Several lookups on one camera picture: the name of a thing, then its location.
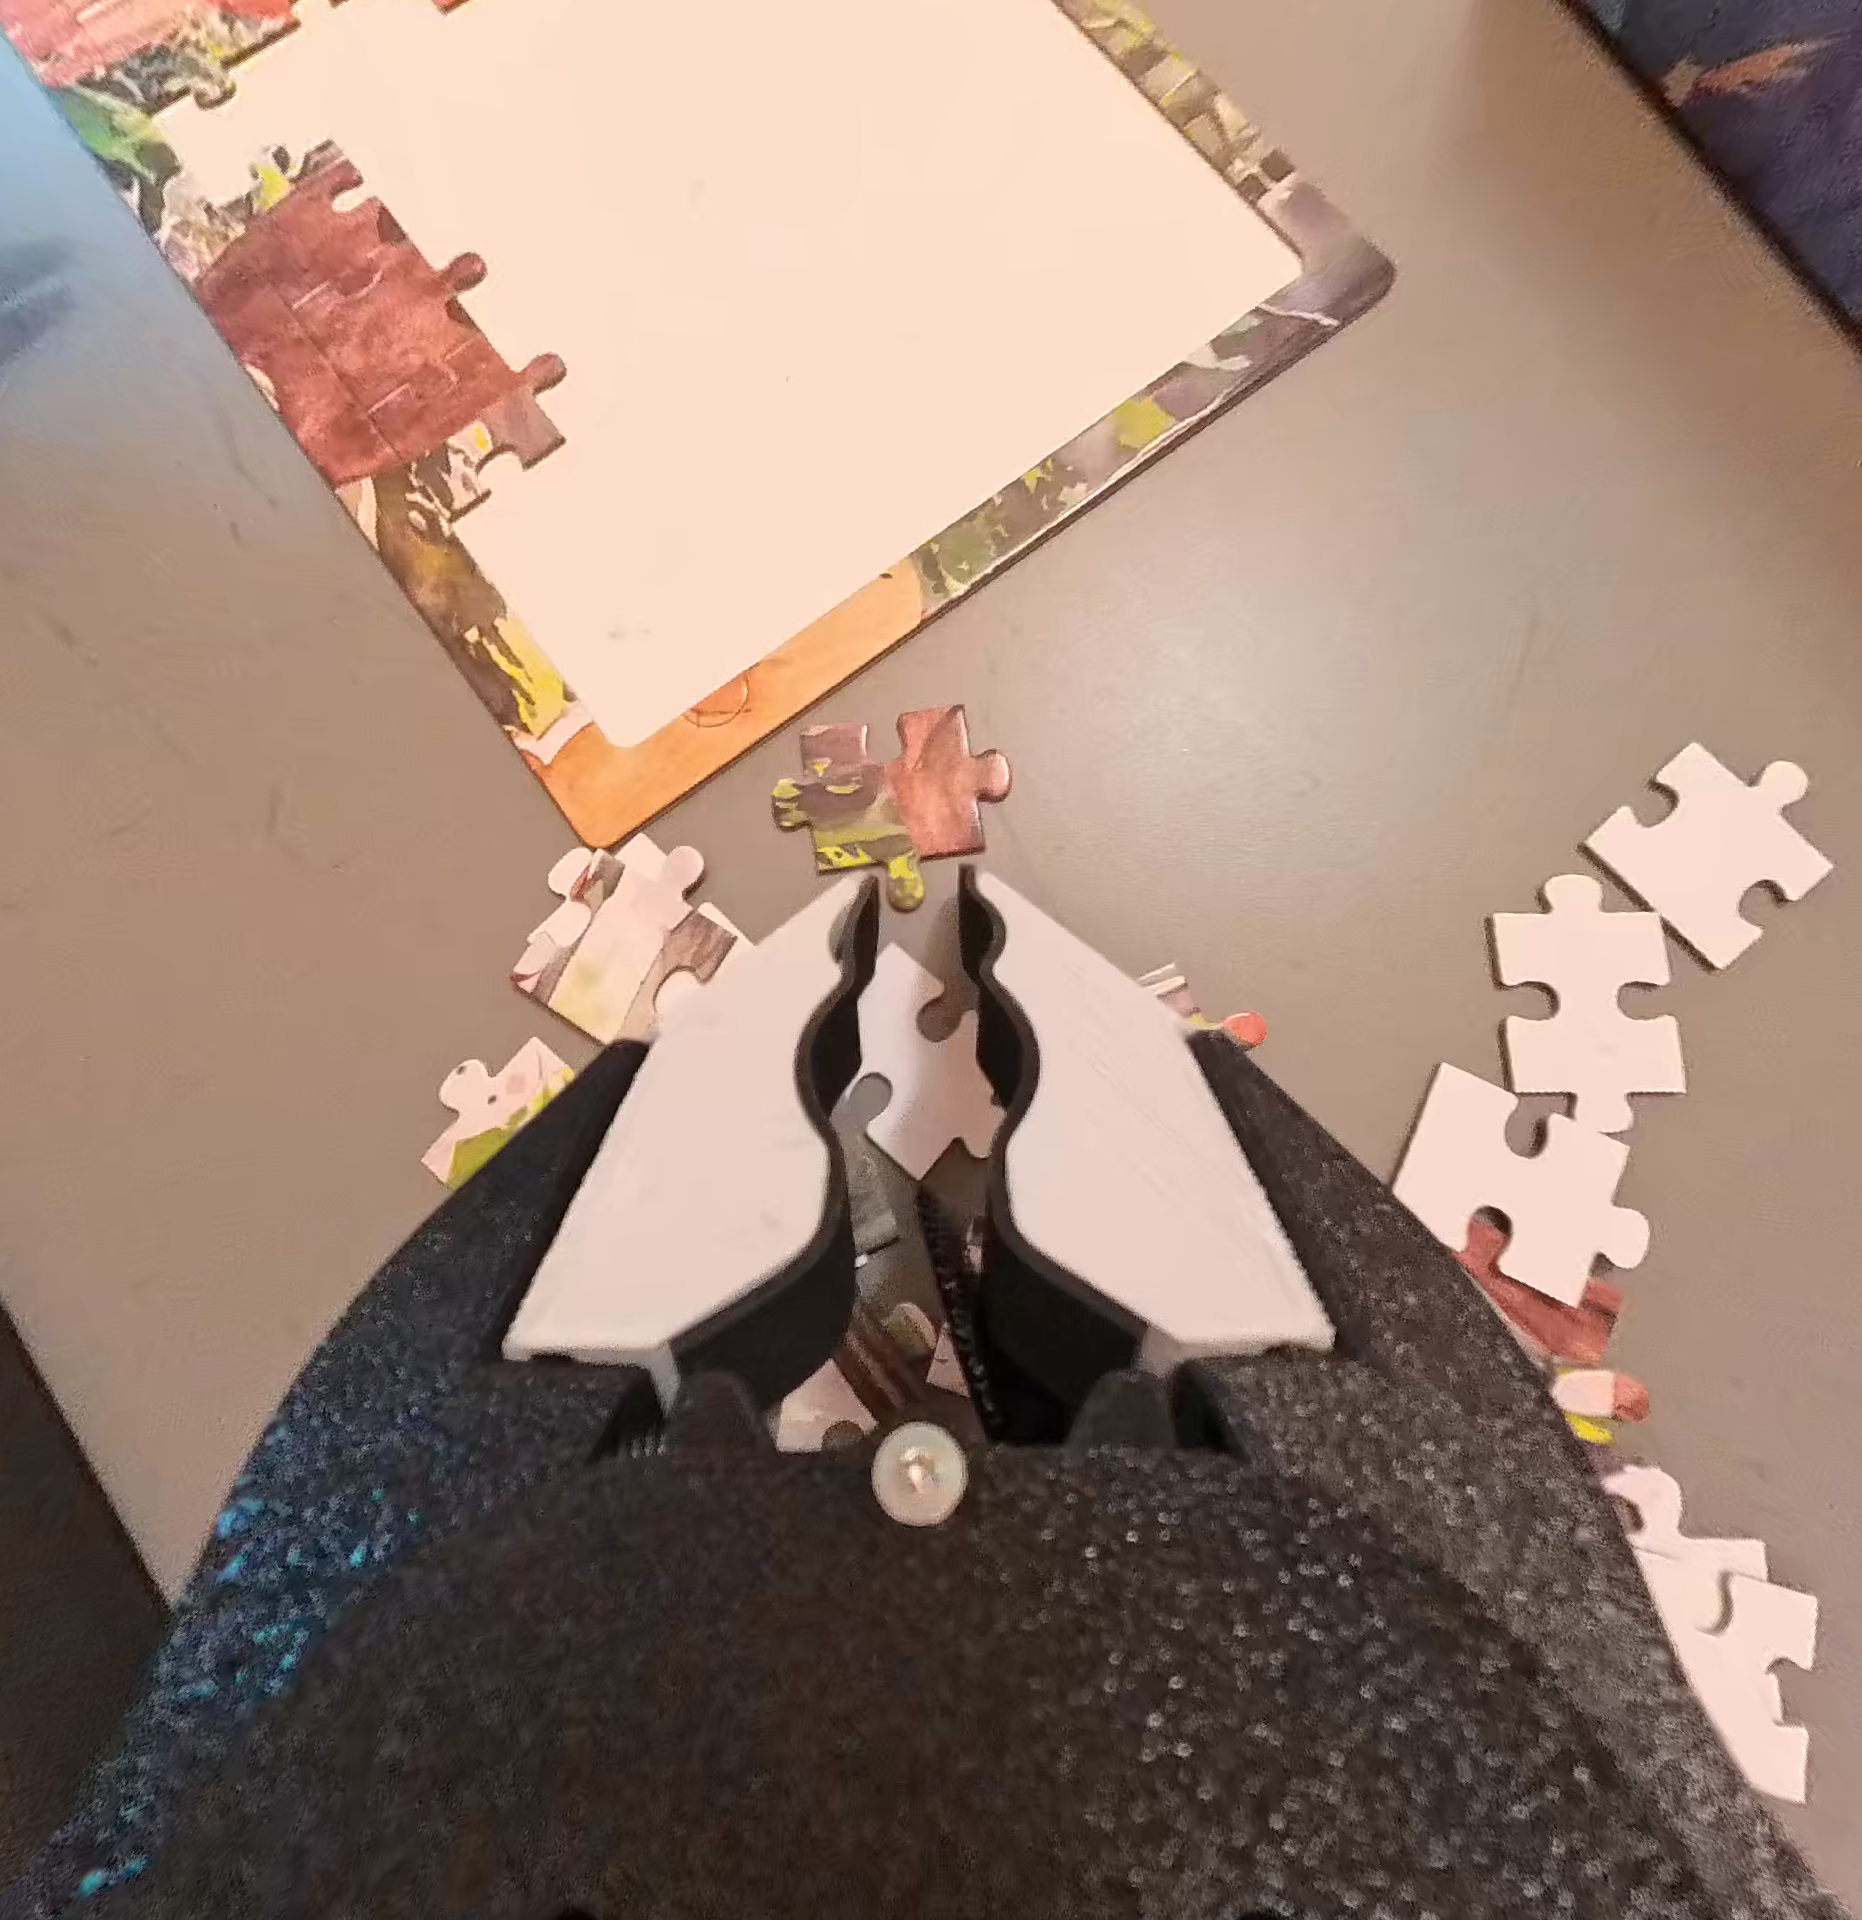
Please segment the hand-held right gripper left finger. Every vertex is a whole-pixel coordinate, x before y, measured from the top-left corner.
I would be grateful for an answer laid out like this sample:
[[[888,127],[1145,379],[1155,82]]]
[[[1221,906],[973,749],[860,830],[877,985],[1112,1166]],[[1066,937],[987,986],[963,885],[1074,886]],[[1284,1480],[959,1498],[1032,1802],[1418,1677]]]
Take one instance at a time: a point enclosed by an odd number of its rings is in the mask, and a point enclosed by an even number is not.
[[[663,1017],[501,1337],[508,1361],[727,1375],[775,1411],[854,1306],[833,1111],[862,1078],[877,882],[843,879]]]

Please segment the grey desk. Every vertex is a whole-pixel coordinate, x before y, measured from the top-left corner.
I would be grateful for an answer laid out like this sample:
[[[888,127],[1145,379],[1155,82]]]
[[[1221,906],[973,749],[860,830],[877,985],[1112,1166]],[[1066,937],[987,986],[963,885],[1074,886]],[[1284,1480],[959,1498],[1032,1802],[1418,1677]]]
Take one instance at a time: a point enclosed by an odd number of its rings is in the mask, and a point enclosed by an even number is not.
[[[1397,268],[1344,339],[858,680],[1015,760],[997,871],[1253,1006],[1392,1170],[1497,1067],[1486,916],[1699,742],[1833,873],[1669,1006],[1620,1362],[1822,1602],[1794,1817],[1862,1908],[1862,353],[1550,5],[1174,5]],[[161,1590],[421,1222],[568,842],[0,35],[0,1297]]]

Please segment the black dimpled chair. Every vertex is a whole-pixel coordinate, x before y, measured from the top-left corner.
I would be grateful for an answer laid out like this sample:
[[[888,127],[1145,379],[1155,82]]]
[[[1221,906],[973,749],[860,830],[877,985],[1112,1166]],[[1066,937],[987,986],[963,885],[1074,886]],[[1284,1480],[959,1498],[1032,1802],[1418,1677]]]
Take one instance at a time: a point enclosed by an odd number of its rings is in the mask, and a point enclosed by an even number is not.
[[[77,1802],[165,1616],[0,1302],[0,1896]]]

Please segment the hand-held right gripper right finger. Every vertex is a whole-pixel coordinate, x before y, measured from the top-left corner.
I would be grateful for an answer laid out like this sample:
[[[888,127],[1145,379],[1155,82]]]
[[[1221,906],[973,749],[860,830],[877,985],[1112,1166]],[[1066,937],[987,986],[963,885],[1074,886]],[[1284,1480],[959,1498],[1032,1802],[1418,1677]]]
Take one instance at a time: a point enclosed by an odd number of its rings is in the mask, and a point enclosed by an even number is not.
[[[959,873],[958,927],[1002,1112],[987,1354],[1082,1406],[1121,1371],[1332,1351],[1330,1309],[1202,1071],[1201,1034],[999,875]]]

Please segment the green and brown puzzle piece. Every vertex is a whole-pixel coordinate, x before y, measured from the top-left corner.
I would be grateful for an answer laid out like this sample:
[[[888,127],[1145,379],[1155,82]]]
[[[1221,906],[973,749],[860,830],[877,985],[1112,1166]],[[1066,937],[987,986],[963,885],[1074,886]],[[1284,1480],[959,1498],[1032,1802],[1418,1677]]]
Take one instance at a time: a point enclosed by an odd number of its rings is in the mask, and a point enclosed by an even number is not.
[[[799,774],[775,782],[779,832],[807,833],[821,873],[877,870],[888,906],[917,911],[923,863],[985,852],[985,808],[1010,796],[1005,753],[976,753],[967,707],[917,707],[896,718],[897,753],[871,753],[865,724],[819,724],[799,735]]]

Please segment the cardboard puzzle frame tray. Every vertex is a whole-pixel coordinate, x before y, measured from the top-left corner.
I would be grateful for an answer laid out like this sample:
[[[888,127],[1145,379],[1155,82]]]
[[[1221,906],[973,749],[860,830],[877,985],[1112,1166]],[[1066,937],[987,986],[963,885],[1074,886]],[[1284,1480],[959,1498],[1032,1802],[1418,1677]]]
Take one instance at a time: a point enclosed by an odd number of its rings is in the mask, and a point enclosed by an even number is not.
[[[297,13],[151,106],[191,10]],[[1344,332],[1394,265],[1141,5],[0,5],[0,35],[583,838],[647,826]],[[336,140],[479,392],[563,444],[450,520],[222,265]]]

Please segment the green and yellow puzzle piece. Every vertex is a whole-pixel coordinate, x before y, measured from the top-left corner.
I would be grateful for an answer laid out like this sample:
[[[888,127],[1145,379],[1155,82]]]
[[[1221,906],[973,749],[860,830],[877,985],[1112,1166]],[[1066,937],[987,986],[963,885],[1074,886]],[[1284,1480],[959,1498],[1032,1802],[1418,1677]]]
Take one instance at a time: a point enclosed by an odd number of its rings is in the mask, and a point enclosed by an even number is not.
[[[259,224],[267,213],[295,200],[316,193],[319,203],[358,194],[365,187],[362,173],[343,152],[336,140],[321,140],[297,154],[288,145],[270,145],[248,161],[245,183],[228,194],[204,193],[211,222],[216,227],[244,229]]]

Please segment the pile of puzzle pieces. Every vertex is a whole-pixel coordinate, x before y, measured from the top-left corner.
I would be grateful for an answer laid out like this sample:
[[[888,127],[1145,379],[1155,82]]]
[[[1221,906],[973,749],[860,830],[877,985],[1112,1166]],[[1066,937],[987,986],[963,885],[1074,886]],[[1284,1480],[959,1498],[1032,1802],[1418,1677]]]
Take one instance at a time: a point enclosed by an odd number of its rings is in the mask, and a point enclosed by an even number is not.
[[[1648,1222],[1615,1196],[1627,1161],[1624,1135],[1638,1098],[1685,1090],[1675,1017],[1620,1004],[1627,988],[1667,985],[1659,906],[1679,911],[1680,934],[1703,934],[1704,963],[1723,967],[1759,937],[1741,910],[1751,886],[1779,885],[1795,901],[1831,873],[1786,821],[1808,785],[1795,763],[1776,760],[1759,781],[1741,781],[1690,745],[1657,782],[1672,799],[1661,823],[1643,826],[1624,808],[1586,840],[1586,852],[1641,890],[1646,906],[1607,906],[1597,879],[1562,873],[1541,885],[1536,906],[1491,920],[1499,985],[1544,990],[1550,1011],[1507,1022],[1507,1085],[1453,1067],[1434,1073],[1392,1183],[1388,1215],[1406,1212],[1415,1254],[1476,1254],[1477,1228],[1504,1222],[1491,1307],[1522,1349],[1550,1351],[1606,1392],[1591,1403],[1560,1397],[1578,1421],[1624,1421],[1624,1390],[1603,1368],[1575,1361],[1557,1328],[1595,1311],[1595,1265],[1630,1269],[1643,1258]],[[969,1155],[989,1160],[1002,1112],[978,1064],[978,1016],[936,1043],[916,1036],[921,1006],[940,994],[907,990],[905,953],[877,953],[858,1004],[865,1067],[855,1083],[876,1078],[896,1099],[913,1098],[913,1112],[934,1129],[927,1147],[964,1140]],[[1190,1029],[1201,1034],[1201,1064],[1226,1105],[1226,1071],[1243,1067],[1246,1051],[1216,1029]],[[595,1147],[586,1146],[583,1166]],[[558,1223],[579,1174],[560,1177]],[[1302,1261],[1305,1228],[1280,1212],[1302,1205],[1302,1174],[1256,1174]],[[530,1276],[558,1223],[535,1230]]]

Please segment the dark leafy puzzle piece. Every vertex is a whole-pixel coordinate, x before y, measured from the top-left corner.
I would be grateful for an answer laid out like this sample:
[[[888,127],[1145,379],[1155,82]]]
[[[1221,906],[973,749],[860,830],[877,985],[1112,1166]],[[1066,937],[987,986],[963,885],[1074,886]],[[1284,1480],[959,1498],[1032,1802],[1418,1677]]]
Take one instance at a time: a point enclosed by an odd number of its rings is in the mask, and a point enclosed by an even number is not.
[[[223,7],[191,10],[151,53],[141,56],[151,106],[191,100],[215,109],[232,97],[242,65],[295,35],[297,13],[254,16]]]

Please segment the printed puzzle box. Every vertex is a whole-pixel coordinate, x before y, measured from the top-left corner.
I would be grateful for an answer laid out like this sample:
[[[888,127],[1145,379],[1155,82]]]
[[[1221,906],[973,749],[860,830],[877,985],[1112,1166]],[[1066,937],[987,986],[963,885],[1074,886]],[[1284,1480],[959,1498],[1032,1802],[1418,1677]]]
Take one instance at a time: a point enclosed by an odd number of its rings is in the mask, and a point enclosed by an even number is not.
[[[1572,10],[1862,340],[1862,2]]]

